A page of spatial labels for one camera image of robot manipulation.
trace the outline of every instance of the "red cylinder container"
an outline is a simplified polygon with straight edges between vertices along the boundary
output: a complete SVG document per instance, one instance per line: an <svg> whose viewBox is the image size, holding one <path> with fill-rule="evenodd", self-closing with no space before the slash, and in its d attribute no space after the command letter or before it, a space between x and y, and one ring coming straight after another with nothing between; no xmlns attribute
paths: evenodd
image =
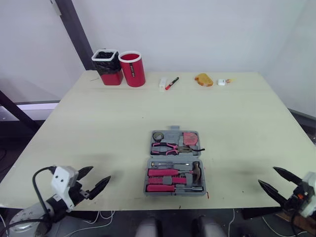
<svg viewBox="0 0 316 237"><path fill-rule="evenodd" d="M142 55L137 51L126 51L118 56L126 82L129 86L139 87L145 84Z"/></svg>

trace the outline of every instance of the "table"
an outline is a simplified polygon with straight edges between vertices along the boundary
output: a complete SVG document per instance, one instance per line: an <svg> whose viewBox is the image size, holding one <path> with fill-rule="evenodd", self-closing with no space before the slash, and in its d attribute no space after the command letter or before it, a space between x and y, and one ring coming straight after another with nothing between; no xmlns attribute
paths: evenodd
<svg viewBox="0 0 316 237"><path fill-rule="evenodd" d="M146 84L131 88L125 81L104 86L96 71L84 72L0 184L0 206L25 208L38 202L32 175L53 164L93 165L80 181L84 189L112 176L99 196L75 210L276 206L257 180L289 197L295 185L272 167L303 177L315 171L315 146L259 73L208 73L214 82L235 79L212 87L198 85L197 74L146 73ZM159 92L163 76L180 80ZM209 198L144 195L151 131L170 125L199 132ZM44 199L50 197L51 174L37 180Z"/></svg>

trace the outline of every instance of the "white rim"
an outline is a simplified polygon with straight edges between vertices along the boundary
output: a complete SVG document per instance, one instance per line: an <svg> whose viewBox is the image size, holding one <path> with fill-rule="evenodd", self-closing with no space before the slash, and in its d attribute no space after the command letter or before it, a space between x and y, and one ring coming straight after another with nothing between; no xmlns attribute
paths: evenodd
<svg viewBox="0 0 316 237"><path fill-rule="evenodd" d="M113 53L113 55L111 58L95 58L99 52ZM95 62L109 62L114 59L114 56L116 53L117 53L116 49L99 49L92 55L91 60Z"/></svg>
<svg viewBox="0 0 316 237"><path fill-rule="evenodd" d="M136 59L133 59L133 60L124 60L124 59L122 59L122 56L127 55L127 54L131 54L131 53L137 54L138 57ZM142 58L142 55L140 54L140 52L137 52L137 51L125 51L125 52L120 53L118 55L118 59L121 62L123 62L123 63L135 63L135 62L139 61L141 58Z"/></svg>

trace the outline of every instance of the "marker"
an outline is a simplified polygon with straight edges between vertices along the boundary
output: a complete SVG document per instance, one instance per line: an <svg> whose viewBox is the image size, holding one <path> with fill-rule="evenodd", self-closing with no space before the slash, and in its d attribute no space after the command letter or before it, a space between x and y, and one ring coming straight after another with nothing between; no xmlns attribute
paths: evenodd
<svg viewBox="0 0 316 237"><path fill-rule="evenodd" d="M179 79L179 77L176 77L175 80L172 81L172 83L170 83L167 87L166 90L169 90L169 88Z"/></svg>

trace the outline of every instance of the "tool case lid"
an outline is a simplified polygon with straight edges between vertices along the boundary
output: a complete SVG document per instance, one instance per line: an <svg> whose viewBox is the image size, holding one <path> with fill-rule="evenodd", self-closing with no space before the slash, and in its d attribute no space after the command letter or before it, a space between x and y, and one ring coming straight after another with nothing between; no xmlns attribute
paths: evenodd
<svg viewBox="0 0 316 237"><path fill-rule="evenodd" d="M197 143L195 144L195 146L190 146L190 148L194 149L194 150L200 150L201 146L200 146L200 140L199 140L199 135L197 131L189 131L189 130L180 130L180 126L170 126L169 130L154 130L152 131L151 134L151 142L150 142L150 150L149 150L149 154L151 156L151 158L188 158L188 159L197 159L200 157L201 152L189 152L189 153L179 153L178 155L152 155L151 151L159 151L159 152L165 152L165 151L169 151L172 150L169 147L152 147L153 143L157 143L157 141L154 140L153 135L156 132L161 132L163 134L163 139L160 142L167 142L167 143L175 143L177 144L179 147L183 147L186 146L184 145L184 137L183 137L183 133L184 132L192 132L195 133L197 135Z"/></svg>

